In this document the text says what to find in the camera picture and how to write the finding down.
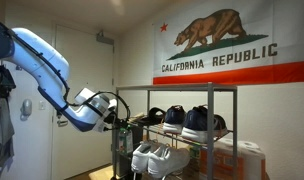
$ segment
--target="robotic arm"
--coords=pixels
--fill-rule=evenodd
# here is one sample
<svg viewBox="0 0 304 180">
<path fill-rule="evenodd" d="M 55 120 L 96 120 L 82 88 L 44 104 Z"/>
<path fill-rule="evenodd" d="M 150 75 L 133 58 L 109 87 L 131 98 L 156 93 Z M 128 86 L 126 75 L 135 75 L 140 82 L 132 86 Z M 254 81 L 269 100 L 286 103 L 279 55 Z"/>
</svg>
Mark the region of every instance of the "robotic arm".
<svg viewBox="0 0 304 180">
<path fill-rule="evenodd" d="M 102 128 L 104 119 L 116 107 L 115 99 L 109 100 L 101 93 L 84 88 L 75 97 L 80 107 L 74 110 L 66 100 L 68 62 L 51 45 L 27 29 L 8 29 L 0 22 L 0 59 L 12 62 L 32 75 L 39 85 L 40 94 L 82 132 Z M 67 90 L 64 96 L 63 86 Z"/>
</svg>

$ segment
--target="white sneaker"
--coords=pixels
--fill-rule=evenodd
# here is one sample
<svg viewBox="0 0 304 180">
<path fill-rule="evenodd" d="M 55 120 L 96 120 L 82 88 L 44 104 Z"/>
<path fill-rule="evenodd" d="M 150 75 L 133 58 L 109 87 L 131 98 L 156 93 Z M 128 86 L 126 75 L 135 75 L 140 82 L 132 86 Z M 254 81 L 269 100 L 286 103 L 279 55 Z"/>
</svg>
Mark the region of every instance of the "white sneaker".
<svg viewBox="0 0 304 180">
<path fill-rule="evenodd" d="M 160 146 L 154 153 L 150 154 L 148 172 L 153 178 L 162 178 L 184 168 L 189 164 L 189 161 L 190 155 L 187 149 Z"/>
<path fill-rule="evenodd" d="M 155 142 L 145 141 L 133 152 L 131 169 L 135 173 L 147 171 L 150 154 L 157 149 Z"/>
</svg>

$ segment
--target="shoe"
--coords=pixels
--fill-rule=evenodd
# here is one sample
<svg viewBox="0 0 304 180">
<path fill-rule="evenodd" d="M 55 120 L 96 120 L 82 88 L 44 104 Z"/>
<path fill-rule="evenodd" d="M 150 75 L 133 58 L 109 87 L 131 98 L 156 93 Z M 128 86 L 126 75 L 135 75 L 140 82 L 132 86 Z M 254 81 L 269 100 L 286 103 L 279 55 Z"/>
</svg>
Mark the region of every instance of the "shoe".
<svg viewBox="0 0 304 180">
<path fill-rule="evenodd" d="M 135 173 L 143 173 L 147 171 L 150 154 L 152 154 L 158 145 L 153 141 L 144 141 L 138 148 L 133 151 L 131 170 Z"/>
<path fill-rule="evenodd" d="M 162 178 L 189 164 L 190 154 L 185 148 L 174 149 L 160 146 L 150 155 L 148 173 L 153 178 Z"/>
<path fill-rule="evenodd" d="M 213 137 L 222 137 L 228 133 L 224 119 L 214 114 Z M 187 113 L 184 127 L 181 133 L 182 138 L 207 143 L 207 108 L 204 106 L 194 107 Z"/>
<path fill-rule="evenodd" d="M 185 119 L 185 111 L 182 106 L 171 106 L 166 114 L 163 124 L 164 133 L 181 134 L 183 122 Z"/>
<path fill-rule="evenodd" d="M 152 109 L 149 110 L 149 113 L 147 116 L 142 117 L 141 119 L 137 120 L 136 122 L 140 126 L 153 126 L 157 124 L 161 124 L 164 117 L 165 117 L 166 112 L 163 111 L 160 108 L 153 107 Z"/>
</svg>

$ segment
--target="bear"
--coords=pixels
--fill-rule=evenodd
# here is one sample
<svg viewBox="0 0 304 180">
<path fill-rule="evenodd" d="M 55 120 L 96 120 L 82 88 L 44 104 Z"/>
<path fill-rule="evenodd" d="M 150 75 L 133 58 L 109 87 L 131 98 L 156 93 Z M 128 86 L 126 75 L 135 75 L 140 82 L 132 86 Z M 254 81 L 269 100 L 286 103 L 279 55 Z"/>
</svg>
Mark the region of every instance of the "bear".
<svg viewBox="0 0 304 180">
<path fill-rule="evenodd" d="M 189 40 L 184 51 L 190 49 L 197 41 L 202 46 L 207 45 L 206 37 L 212 35 L 212 44 L 216 44 L 226 34 L 238 35 L 237 38 L 246 36 L 242 27 L 239 12 L 233 9 L 222 9 L 208 17 L 195 19 L 188 27 L 180 32 L 174 44 L 182 45 Z"/>
</svg>

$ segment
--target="door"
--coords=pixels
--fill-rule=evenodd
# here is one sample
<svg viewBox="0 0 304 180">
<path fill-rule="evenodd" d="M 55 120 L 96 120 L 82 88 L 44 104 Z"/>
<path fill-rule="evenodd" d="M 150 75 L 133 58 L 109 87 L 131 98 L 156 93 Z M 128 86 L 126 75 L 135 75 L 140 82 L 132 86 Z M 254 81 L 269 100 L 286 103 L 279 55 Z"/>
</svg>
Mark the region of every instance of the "door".
<svg viewBox="0 0 304 180">
<path fill-rule="evenodd" d="M 56 26 L 56 49 L 70 65 L 69 102 L 84 87 L 112 91 L 113 46 L 93 34 Z M 112 162 L 111 132 L 80 132 L 71 123 L 59 127 L 53 119 L 52 180 L 66 179 Z"/>
</svg>

